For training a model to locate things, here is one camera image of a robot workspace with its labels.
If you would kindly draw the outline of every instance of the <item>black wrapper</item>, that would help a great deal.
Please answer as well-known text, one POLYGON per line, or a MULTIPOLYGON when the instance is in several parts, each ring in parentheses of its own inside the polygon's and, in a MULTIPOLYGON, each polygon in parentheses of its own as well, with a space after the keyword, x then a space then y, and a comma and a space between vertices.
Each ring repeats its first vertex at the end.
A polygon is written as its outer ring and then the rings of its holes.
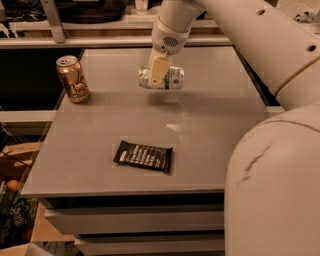
POLYGON ((122 140, 113 161, 168 173, 171 158, 172 148, 134 144, 122 140))

